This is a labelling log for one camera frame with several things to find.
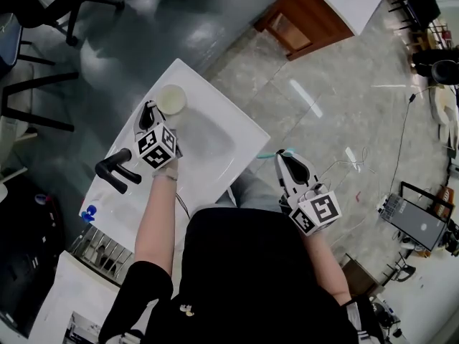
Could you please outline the brown wooden cabinet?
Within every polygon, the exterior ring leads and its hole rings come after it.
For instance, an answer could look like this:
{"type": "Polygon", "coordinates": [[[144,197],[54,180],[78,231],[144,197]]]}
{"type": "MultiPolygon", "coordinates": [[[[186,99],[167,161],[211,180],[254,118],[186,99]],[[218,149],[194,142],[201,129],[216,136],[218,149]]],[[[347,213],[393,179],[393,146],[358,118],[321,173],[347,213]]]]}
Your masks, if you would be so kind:
{"type": "Polygon", "coordinates": [[[254,28],[272,35],[289,61],[354,36],[325,0],[276,0],[254,28]]]}

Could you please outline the blue capped bottle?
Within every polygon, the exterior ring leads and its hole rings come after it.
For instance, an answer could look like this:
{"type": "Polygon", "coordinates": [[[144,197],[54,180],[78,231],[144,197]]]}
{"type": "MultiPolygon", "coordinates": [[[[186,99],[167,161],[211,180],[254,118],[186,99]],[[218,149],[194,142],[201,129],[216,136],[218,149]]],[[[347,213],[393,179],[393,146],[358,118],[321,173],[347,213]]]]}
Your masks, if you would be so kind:
{"type": "Polygon", "coordinates": [[[82,220],[86,223],[91,223],[95,220],[95,215],[97,213],[97,207],[90,204],[86,210],[83,210],[80,214],[82,220]]]}

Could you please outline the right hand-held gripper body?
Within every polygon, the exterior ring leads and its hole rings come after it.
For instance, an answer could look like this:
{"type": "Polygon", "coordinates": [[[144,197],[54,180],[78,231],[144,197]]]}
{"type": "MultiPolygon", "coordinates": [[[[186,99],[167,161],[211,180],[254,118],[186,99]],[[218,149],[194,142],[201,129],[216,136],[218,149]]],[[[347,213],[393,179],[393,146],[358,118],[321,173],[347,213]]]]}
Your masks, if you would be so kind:
{"type": "Polygon", "coordinates": [[[304,235],[315,234],[341,217],[336,195],[324,183],[283,190],[281,209],[304,235]]]}

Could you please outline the beige chair with black legs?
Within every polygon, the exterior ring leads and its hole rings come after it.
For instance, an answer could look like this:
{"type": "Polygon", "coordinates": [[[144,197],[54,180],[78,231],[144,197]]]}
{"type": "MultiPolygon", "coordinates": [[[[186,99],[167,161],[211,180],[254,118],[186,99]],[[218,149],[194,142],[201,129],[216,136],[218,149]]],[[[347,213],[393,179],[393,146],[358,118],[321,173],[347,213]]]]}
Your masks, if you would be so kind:
{"type": "Polygon", "coordinates": [[[29,124],[68,132],[74,131],[73,125],[32,114],[32,90],[45,85],[76,80],[79,77],[78,72],[35,79],[33,66],[30,65],[25,70],[15,70],[13,65],[5,64],[0,59],[0,80],[5,79],[11,73],[24,73],[29,79],[6,84],[0,89],[0,149],[13,145],[26,133],[29,124]]]}

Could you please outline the black shirt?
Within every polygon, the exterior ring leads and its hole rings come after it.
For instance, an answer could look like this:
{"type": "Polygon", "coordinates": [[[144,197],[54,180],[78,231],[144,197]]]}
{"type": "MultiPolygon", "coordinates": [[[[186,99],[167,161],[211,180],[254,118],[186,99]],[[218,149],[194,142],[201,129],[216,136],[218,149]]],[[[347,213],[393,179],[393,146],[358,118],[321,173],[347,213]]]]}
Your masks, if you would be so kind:
{"type": "Polygon", "coordinates": [[[238,208],[193,215],[177,290],[159,266],[130,266],[99,341],[125,334],[141,344],[358,344],[293,223],[238,208]]]}

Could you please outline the metal rack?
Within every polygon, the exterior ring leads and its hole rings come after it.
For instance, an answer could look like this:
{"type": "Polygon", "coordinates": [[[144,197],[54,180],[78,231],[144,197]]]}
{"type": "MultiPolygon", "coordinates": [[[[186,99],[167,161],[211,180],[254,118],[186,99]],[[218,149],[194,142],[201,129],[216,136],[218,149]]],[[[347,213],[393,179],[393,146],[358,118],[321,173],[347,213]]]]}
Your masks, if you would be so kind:
{"type": "Polygon", "coordinates": [[[133,264],[133,252],[88,224],[68,252],[90,270],[120,287],[133,264]]]}

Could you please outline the beige wristband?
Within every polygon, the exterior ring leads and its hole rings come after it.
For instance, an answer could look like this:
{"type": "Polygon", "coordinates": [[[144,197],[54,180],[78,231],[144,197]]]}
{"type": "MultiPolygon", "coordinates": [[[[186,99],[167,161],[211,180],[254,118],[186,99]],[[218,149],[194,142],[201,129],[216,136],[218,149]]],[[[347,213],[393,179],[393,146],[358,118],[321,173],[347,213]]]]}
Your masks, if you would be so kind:
{"type": "Polygon", "coordinates": [[[153,173],[153,178],[157,177],[166,177],[171,179],[172,181],[178,181],[179,173],[177,169],[173,169],[167,166],[160,168],[153,173]]]}

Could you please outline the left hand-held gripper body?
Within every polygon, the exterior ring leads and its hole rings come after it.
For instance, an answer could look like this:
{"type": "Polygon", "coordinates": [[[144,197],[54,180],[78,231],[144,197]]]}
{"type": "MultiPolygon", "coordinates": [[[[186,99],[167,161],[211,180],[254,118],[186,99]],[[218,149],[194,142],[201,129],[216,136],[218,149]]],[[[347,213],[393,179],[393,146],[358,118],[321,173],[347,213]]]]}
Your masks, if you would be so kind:
{"type": "Polygon", "coordinates": [[[138,158],[153,170],[158,170],[183,154],[178,144],[176,131],[159,123],[148,130],[134,127],[134,151],[138,158]]]}

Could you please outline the grey trousers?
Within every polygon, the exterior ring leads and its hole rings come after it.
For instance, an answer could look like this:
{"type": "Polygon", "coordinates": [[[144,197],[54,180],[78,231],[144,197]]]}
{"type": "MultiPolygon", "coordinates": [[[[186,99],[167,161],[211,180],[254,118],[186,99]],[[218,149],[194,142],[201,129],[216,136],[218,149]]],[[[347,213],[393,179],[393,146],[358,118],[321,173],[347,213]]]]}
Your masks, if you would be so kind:
{"type": "Polygon", "coordinates": [[[259,209],[281,213],[275,190],[246,168],[213,206],[259,209]]]}

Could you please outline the black round device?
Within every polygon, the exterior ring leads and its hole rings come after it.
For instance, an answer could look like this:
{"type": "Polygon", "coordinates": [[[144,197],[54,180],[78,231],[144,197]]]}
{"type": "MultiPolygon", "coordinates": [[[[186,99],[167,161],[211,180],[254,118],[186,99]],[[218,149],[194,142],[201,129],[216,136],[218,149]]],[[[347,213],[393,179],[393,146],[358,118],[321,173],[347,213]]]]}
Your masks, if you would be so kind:
{"type": "Polygon", "coordinates": [[[428,49],[412,55],[415,72],[441,85],[459,85],[459,49],[428,49]]]}

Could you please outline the black office chair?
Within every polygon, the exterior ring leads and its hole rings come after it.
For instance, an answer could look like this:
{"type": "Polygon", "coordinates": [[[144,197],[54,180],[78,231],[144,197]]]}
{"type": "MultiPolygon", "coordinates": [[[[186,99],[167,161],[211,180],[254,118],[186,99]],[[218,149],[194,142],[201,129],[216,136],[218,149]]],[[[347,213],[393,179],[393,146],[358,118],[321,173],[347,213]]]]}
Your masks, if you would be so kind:
{"type": "Polygon", "coordinates": [[[94,2],[124,9],[123,1],[114,0],[0,0],[0,14],[12,13],[26,29],[47,25],[66,36],[66,43],[76,46],[77,37],[73,35],[80,6],[84,2],[94,2]]]}

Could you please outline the grey laptop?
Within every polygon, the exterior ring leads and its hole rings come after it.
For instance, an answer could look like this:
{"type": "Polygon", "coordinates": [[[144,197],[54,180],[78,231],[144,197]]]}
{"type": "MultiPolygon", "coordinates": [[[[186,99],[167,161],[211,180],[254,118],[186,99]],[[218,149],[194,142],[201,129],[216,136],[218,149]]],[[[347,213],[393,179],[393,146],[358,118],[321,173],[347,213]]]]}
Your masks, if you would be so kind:
{"type": "Polygon", "coordinates": [[[446,229],[444,221],[404,199],[395,208],[390,223],[429,251],[437,246],[446,229]]]}

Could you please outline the teal toothbrush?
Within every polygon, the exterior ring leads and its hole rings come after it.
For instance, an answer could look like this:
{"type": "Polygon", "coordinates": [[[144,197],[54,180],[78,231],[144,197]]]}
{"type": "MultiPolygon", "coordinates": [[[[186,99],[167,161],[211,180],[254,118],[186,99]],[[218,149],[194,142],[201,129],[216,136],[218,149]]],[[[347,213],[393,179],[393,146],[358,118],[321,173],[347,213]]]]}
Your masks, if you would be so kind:
{"type": "Polygon", "coordinates": [[[295,154],[294,148],[280,149],[274,153],[261,153],[256,156],[256,159],[269,159],[274,158],[276,155],[281,155],[285,157],[292,157],[295,154]]]}

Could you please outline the person's right forearm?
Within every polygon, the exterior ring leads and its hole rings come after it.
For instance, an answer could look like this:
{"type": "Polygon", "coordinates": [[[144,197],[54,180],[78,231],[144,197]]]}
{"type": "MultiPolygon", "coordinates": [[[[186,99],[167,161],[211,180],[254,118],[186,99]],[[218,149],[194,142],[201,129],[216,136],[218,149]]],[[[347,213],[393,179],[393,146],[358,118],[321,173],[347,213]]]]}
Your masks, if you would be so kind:
{"type": "Polygon", "coordinates": [[[351,301],[345,274],[334,257],[321,232],[302,236],[303,245],[311,260],[317,283],[327,291],[340,306],[351,301]]]}

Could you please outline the white cup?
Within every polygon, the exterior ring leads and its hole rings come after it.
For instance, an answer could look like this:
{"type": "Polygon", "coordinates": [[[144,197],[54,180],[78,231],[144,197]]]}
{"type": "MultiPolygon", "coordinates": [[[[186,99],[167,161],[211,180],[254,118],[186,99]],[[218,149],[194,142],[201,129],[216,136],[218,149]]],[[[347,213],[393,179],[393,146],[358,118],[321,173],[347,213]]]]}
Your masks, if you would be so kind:
{"type": "Polygon", "coordinates": [[[186,93],[178,85],[165,85],[156,96],[156,105],[164,115],[177,115],[186,104],[186,93]]]}

